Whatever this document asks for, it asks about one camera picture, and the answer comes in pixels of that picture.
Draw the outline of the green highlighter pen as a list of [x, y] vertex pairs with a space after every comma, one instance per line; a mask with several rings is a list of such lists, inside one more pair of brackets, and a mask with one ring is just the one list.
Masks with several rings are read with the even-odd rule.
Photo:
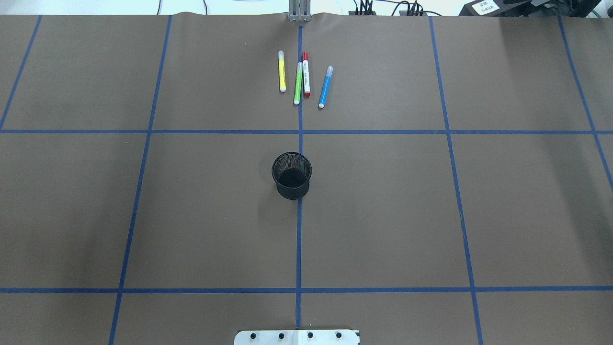
[[304, 85], [304, 64], [302, 61], [297, 63], [297, 70], [294, 83], [294, 98], [293, 104], [300, 105], [302, 99], [302, 88]]

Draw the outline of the blue marker pen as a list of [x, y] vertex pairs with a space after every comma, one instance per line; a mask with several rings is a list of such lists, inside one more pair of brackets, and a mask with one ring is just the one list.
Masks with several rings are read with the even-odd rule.
[[333, 66], [328, 66], [325, 77], [324, 77], [322, 89], [320, 92], [319, 102], [318, 102], [318, 107], [320, 109], [324, 109], [324, 107], [326, 106], [326, 101], [328, 98], [328, 93], [329, 93], [329, 89], [331, 85], [332, 74], [333, 74]]

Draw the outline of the yellow highlighter pen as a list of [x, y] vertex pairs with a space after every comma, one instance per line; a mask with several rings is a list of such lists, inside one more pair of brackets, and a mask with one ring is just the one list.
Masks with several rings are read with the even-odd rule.
[[285, 58], [282, 50], [278, 51], [278, 76], [279, 76], [279, 90], [280, 92], [286, 92], [286, 80], [285, 80]]

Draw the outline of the red capped white marker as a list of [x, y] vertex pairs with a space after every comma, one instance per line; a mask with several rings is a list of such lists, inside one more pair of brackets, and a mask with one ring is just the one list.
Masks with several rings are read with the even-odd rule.
[[309, 81], [309, 58], [307, 51], [302, 52], [302, 67], [304, 81], [304, 97], [309, 98], [311, 96], [311, 87]]

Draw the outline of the black mesh pen cup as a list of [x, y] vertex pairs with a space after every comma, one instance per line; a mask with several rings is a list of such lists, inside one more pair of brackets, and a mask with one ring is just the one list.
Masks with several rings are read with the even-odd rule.
[[271, 173], [278, 193], [285, 199], [303, 198], [312, 176], [310, 161], [296, 151], [287, 151], [274, 160]]

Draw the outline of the grey usb hub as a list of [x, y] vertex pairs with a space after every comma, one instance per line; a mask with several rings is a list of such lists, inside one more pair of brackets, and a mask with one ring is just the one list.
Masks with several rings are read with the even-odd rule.
[[374, 0], [353, 0], [354, 10], [348, 11], [349, 16], [375, 16]]

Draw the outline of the aluminium frame post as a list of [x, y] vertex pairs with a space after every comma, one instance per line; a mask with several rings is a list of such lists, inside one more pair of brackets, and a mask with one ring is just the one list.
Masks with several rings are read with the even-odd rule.
[[310, 22], [311, 0], [289, 0], [287, 17], [290, 22]]

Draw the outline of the white pedestal column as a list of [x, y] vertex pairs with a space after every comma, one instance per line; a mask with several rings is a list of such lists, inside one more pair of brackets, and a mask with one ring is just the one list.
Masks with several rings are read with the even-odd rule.
[[359, 345], [358, 330], [244, 330], [236, 334], [235, 345]]

